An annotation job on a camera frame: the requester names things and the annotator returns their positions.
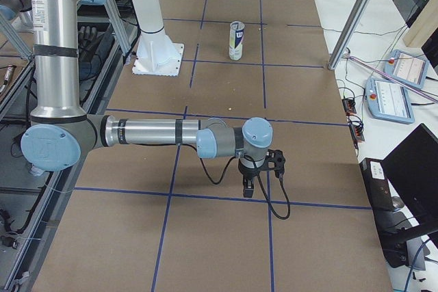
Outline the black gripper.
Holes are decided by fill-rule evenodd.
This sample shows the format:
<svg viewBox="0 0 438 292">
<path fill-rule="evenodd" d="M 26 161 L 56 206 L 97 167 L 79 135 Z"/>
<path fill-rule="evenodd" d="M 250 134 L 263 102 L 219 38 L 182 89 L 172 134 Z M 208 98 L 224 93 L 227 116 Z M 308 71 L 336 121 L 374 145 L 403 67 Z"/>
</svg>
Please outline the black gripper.
<svg viewBox="0 0 438 292">
<path fill-rule="evenodd" d="M 254 193 L 254 178 L 261 172 L 268 169 L 266 161 L 256 161 L 240 159 L 238 170 L 243 176 L 243 197 L 252 198 Z"/>
</svg>

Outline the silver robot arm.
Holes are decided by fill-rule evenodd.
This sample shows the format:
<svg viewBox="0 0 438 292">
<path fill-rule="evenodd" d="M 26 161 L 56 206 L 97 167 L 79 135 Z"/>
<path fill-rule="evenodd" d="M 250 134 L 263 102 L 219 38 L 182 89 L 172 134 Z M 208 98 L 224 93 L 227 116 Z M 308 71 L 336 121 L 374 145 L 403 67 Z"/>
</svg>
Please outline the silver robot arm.
<svg viewBox="0 0 438 292">
<path fill-rule="evenodd" d="M 79 102 L 77 6 L 81 0 L 31 0 L 38 103 L 21 151 L 34 166 L 57 172 L 75 165 L 91 150 L 116 144 L 184 145 L 200 159 L 238 159 L 243 195 L 250 198 L 260 173 L 281 178 L 284 160 L 270 149 L 273 129 L 263 118 L 232 128 L 206 120 L 117 119 L 88 114 Z"/>
</svg>

